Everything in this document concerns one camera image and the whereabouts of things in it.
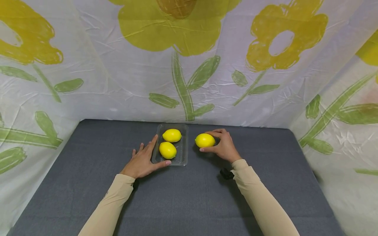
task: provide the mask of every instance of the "clear plastic container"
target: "clear plastic container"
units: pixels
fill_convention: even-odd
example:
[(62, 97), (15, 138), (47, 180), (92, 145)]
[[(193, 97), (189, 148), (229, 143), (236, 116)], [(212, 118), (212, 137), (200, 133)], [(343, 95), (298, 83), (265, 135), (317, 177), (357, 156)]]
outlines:
[(170, 166), (177, 166), (177, 167), (183, 167), (188, 162), (188, 134), (189, 129), (187, 125), (183, 124), (167, 124), (163, 123), (158, 126), (158, 140), (156, 141), (155, 148), (152, 152), (152, 158), (151, 162), (156, 164), (158, 162), (166, 160), (159, 152), (159, 146), (162, 142), (165, 142), (163, 139), (163, 134), (165, 131), (169, 129), (177, 129), (181, 132), (181, 139), (178, 142), (172, 143), (176, 150), (177, 154), (176, 157), (172, 158), (170, 161), (172, 164)]

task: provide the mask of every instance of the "beige sleeve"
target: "beige sleeve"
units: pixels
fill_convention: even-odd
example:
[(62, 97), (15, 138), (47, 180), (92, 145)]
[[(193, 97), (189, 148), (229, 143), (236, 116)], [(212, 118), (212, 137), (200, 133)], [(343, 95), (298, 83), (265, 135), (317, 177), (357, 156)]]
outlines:
[(112, 236), (123, 204), (133, 191), (135, 179), (123, 174), (114, 178), (105, 197), (89, 217), (78, 236)]
[(264, 236), (299, 236), (285, 210), (245, 160), (232, 164), (234, 180), (250, 206)]

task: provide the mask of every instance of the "fabric backdrop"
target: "fabric backdrop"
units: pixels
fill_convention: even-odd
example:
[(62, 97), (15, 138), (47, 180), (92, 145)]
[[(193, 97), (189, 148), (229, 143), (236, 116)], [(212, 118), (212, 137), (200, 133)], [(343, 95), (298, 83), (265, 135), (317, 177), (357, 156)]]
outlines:
[(0, 235), (82, 119), (290, 128), (377, 235), (375, 0), (0, 1)]

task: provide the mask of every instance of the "yellow lemon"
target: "yellow lemon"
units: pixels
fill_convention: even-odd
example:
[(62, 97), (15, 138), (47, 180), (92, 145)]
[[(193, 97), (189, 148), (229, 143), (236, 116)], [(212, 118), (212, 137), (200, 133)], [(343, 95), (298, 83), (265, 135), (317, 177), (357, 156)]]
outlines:
[(177, 154), (175, 146), (169, 142), (162, 142), (159, 146), (159, 151), (165, 159), (172, 159)]
[(210, 134), (199, 134), (196, 139), (195, 139), (195, 144), (197, 144), (197, 146), (199, 148), (204, 148), (204, 147), (211, 147), (211, 146), (214, 146), (215, 144), (215, 139), (213, 136), (211, 136)]
[(163, 138), (170, 143), (178, 142), (181, 139), (181, 133), (177, 129), (169, 129), (164, 132)]

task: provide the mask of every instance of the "table surface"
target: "table surface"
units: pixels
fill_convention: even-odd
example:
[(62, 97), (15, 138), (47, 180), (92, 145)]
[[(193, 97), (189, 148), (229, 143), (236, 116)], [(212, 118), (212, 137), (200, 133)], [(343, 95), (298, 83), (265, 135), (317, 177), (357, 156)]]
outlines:
[[(105, 195), (133, 148), (148, 143), (159, 123), (84, 120), (8, 236), (75, 236)], [(114, 235), (262, 236), (234, 180), (231, 165), (200, 153), (195, 137), (220, 128), (189, 126), (188, 164), (140, 179)], [(286, 210), (301, 236), (344, 235), (290, 130), (222, 127), (240, 155)]]

